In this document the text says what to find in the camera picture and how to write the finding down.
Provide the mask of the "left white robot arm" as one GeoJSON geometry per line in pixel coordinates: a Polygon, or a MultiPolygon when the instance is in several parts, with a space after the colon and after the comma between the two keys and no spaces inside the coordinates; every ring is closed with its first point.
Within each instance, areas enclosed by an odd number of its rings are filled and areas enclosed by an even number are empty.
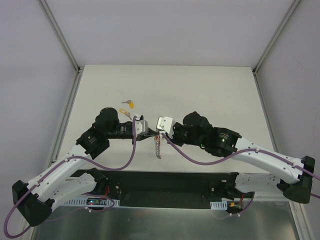
{"type": "Polygon", "coordinates": [[[143,116],[121,123],[117,110],[106,107],[61,159],[28,182],[18,180],[13,184],[13,203],[29,225],[36,227],[56,208],[78,195],[104,194],[107,180],[96,168],[78,180],[66,180],[86,163],[93,164],[94,159],[109,148],[111,139],[129,139],[135,145],[156,135],[143,116]]]}

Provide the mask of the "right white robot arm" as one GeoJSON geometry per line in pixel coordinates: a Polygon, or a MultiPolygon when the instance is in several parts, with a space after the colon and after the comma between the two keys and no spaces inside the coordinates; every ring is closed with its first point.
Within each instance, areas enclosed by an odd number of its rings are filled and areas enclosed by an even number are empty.
{"type": "Polygon", "coordinates": [[[225,184],[230,197],[241,193],[282,193],[285,198],[300,204],[308,204],[312,195],[315,159],[283,155],[268,150],[228,128],[214,127],[208,119],[196,111],[186,115],[182,123],[164,117],[157,124],[162,136],[175,149],[183,145],[200,147],[219,160],[241,161],[265,171],[265,173],[239,173],[225,184]]]}

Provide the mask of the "red handled key organizer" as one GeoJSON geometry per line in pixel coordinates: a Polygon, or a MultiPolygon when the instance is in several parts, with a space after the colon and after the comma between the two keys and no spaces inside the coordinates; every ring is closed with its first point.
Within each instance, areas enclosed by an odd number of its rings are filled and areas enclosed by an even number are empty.
{"type": "Polygon", "coordinates": [[[154,144],[155,144],[155,156],[158,159],[161,159],[161,137],[159,135],[156,135],[154,137],[154,144]]]}

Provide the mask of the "key with solid yellow tag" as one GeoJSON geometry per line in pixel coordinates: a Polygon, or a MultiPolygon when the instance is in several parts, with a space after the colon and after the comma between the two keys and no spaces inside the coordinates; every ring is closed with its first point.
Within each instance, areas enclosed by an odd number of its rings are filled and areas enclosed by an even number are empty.
{"type": "Polygon", "coordinates": [[[135,107],[135,104],[133,103],[132,100],[123,101],[122,104],[127,104],[131,109],[135,107]]]}

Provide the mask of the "key with yellow window tag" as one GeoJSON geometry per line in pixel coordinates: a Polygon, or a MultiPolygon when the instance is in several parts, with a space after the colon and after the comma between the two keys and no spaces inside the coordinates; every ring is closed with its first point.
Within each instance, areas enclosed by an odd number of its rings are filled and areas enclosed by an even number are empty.
{"type": "Polygon", "coordinates": [[[129,112],[129,111],[127,111],[127,110],[125,110],[125,109],[123,109],[123,108],[120,108],[119,109],[119,112],[121,113],[121,114],[124,114],[126,117],[128,117],[130,120],[132,120],[132,117],[131,117],[131,113],[129,112]]]}

